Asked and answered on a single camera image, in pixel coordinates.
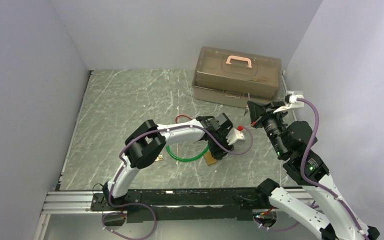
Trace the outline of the brass padlock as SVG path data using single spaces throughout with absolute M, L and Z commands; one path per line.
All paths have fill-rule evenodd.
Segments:
M 207 151 L 204 155 L 203 155 L 203 158 L 204 158 L 204 160 L 205 160 L 205 163 L 208 165 L 208 166 L 210 166 L 210 165 L 213 165 L 213 164 L 215 164 L 215 163 L 217 163 L 217 159 L 215 159 L 213 156 L 212 156 L 212 154 L 209 152 L 209 151 Z

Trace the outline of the silver key bunch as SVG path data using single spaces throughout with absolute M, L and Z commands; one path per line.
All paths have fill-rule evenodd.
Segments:
M 164 158 L 163 158 L 163 155 L 160 154 L 160 155 L 157 156 L 157 158 L 155 159 L 155 161 L 156 161 L 156 162 L 160 162 L 160 161 L 162 161 L 163 159 L 164 159 Z

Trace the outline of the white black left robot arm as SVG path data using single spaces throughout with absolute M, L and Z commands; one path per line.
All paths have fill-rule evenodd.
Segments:
M 119 154 L 121 163 L 102 187 L 104 204 L 111 210 L 119 209 L 139 171 L 152 165 L 166 146 L 205 141 L 212 157 L 221 160 L 234 149 L 228 141 L 233 130 L 233 123 L 225 113 L 216 117 L 198 116 L 175 124 L 146 120 L 125 140 L 125 147 Z

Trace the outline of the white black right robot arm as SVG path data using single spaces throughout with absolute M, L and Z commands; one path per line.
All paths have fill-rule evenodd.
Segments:
M 266 132 L 283 168 L 289 177 L 301 186 L 315 201 L 309 206 L 295 197 L 274 180 L 267 178 L 255 189 L 256 203 L 270 205 L 284 211 L 310 230 L 319 240 L 377 240 L 379 230 L 365 224 L 343 198 L 336 187 L 329 168 L 319 155 L 312 151 L 317 142 L 320 116 L 308 100 L 298 98 L 299 108 L 308 105 L 314 113 L 314 127 L 306 121 L 283 121 L 292 103 L 275 101 L 267 104 L 248 101 L 251 126 Z

